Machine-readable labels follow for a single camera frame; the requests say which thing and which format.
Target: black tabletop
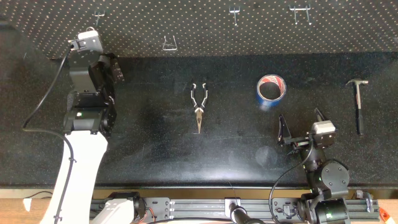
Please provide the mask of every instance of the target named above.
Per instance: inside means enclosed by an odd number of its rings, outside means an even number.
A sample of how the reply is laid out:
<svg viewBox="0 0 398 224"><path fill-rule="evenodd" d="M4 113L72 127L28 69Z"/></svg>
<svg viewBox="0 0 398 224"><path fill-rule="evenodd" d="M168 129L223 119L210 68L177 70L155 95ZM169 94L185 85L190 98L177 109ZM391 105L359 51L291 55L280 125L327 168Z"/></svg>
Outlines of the black tabletop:
<svg viewBox="0 0 398 224"><path fill-rule="evenodd" d="M63 143L24 133L21 124L48 88L56 63L32 57L40 55L34 50L24 56L24 46L0 58L0 185L53 187ZM300 162L298 154L288 156L288 147L276 145L278 115L300 137L315 122L315 108L338 129L325 152L349 167L351 187L398 187L396 53L121 58L120 64L126 81L116 86L118 117L97 187L271 187ZM280 104L268 111L256 100L256 84L266 74L287 84ZM352 78L369 80L361 86L362 138L353 86L345 86ZM200 134L192 83L207 83L209 92ZM65 70L30 125L61 130L72 88ZM197 97L202 93L199 88ZM303 169L280 186L307 186Z"/></svg>

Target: roll of blue tape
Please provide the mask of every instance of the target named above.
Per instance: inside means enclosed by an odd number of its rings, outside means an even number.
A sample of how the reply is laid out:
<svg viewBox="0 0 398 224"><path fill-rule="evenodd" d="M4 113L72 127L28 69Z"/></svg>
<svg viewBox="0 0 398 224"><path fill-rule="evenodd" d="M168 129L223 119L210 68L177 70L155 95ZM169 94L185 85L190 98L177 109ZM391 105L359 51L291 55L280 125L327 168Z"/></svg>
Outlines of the roll of blue tape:
<svg viewBox="0 0 398 224"><path fill-rule="evenodd" d="M272 82L278 85L279 90L280 90L280 96L274 100L267 99L265 96L263 96L260 92L260 86ZM257 99L261 105L264 106L276 106L279 104L279 101L284 97L286 94L286 83L283 78L281 78L278 75L265 75L263 76L260 81L257 83Z"/></svg>

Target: wooden surface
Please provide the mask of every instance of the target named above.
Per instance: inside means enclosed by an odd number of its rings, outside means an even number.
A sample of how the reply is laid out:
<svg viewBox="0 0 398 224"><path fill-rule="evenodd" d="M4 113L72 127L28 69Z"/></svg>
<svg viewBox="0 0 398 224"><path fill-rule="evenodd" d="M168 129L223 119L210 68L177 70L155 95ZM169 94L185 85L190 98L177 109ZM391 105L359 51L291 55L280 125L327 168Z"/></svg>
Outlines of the wooden surface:
<svg viewBox="0 0 398 224"><path fill-rule="evenodd" d="M50 199L32 199L30 211L28 212L25 209L23 199L0 199L0 223L39 223L49 203ZM379 205L384 208L395 221L398 220L398 200L379 200Z"/></svg>

